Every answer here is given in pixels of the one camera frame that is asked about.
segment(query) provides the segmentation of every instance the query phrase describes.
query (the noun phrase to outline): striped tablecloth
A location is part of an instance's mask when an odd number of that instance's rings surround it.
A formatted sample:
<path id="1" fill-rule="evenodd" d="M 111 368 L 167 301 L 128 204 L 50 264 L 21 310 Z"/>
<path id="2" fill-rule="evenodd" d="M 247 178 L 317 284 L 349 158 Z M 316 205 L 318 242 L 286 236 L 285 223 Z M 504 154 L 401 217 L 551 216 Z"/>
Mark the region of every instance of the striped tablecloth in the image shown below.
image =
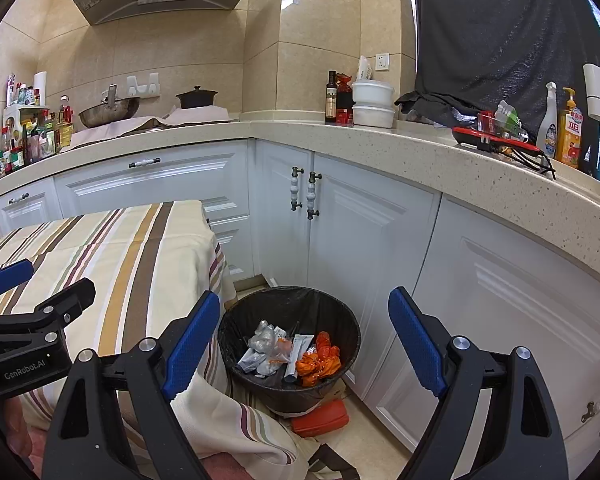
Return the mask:
<path id="1" fill-rule="evenodd" d="M 104 356 L 158 337 L 186 316 L 202 292 L 235 300 L 228 265 L 202 203 L 165 202 L 77 216 L 17 229 L 0 240 L 0 268 L 23 258 L 33 278 L 0 296 L 0 314 L 32 312 L 67 285 L 89 278 L 96 297 L 66 328 L 69 354 Z M 46 430 L 62 389 L 57 381 L 22 396 L 29 424 Z M 228 397 L 216 337 L 189 388 L 171 406 L 201 457 L 228 452 L 256 480 L 302 480 L 312 446 L 298 442 L 265 413 Z M 138 460 L 148 453 L 127 392 L 119 393 L 126 433 Z"/>

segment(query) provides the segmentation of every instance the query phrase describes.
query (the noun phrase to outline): kitchen countertop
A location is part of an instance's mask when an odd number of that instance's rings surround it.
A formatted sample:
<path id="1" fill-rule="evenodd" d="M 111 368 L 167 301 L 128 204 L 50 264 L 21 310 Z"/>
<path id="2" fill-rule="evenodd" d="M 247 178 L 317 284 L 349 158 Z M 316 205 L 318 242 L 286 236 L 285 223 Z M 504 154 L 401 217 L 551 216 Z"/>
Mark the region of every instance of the kitchen countertop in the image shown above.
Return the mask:
<path id="1" fill-rule="evenodd" d="M 301 121 L 181 126 L 81 146 L 0 179 L 0 196 L 79 166 L 130 153 L 256 138 L 335 156 L 430 187 L 531 234 L 600 279 L 600 182 L 554 161 L 557 181 L 497 155 L 460 148 L 446 128 L 393 130 Z"/>

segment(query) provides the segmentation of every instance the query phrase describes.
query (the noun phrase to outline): orange plastic wrapper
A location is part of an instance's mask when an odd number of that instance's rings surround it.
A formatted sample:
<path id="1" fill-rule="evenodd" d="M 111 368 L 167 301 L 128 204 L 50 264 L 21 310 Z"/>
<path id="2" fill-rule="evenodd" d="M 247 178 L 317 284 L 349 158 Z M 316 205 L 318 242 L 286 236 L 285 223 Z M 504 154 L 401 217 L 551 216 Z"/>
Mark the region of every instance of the orange plastic wrapper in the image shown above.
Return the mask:
<path id="1" fill-rule="evenodd" d="M 331 339 L 327 332 L 320 332 L 315 339 L 317 352 L 307 354 L 296 362 L 298 376 L 302 377 L 302 386 L 310 388 L 315 386 L 318 379 L 329 377 L 336 373 L 340 363 L 340 348 L 331 346 Z"/>

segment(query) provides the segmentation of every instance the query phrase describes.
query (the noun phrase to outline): tile floor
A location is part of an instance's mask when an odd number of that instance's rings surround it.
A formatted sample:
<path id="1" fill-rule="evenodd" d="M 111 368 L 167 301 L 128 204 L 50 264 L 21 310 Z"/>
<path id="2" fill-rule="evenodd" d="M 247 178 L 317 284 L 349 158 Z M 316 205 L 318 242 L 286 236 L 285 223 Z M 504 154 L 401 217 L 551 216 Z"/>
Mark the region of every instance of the tile floor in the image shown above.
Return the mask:
<path id="1" fill-rule="evenodd" d="M 262 290 L 257 286 L 238 293 L 238 299 Z M 398 478 L 411 453 L 398 441 L 376 416 L 350 393 L 344 399 L 349 423 L 340 430 L 316 437 L 328 444 L 344 460 L 355 466 L 362 480 L 391 480 Z M 311 474 L 307 480 L 314 478 Z"/>

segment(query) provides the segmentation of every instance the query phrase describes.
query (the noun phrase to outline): trash can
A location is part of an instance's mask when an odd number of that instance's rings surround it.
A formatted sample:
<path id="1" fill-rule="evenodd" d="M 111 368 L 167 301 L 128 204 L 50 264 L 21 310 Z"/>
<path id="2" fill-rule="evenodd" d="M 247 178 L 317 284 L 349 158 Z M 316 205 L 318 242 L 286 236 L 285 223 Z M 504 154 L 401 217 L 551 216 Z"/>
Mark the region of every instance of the trash can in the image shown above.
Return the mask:
<path id="1" fill-rule="evenodd" d="M 285 365 L 263 379 L 253 372 L 245 374 L 236 363 L 247 351 L 247 341 L 262 319 L 285 330 L 291 339 L 295 334 L 316 336 L 327 331 L 331 344 L 340 348 L 342 366 L 311 388 L 303 388 L 300 381 L 283 381 Z M 360 327 L 350 308 L 329 294 L 302 286 L 277 286 L 238 301 L 220 322 L 218 344 L 224 364 L 235 381 L 257 395 L 275 413 L 299 416 L 317 406 L 353 364 L 360 349 Z"/>

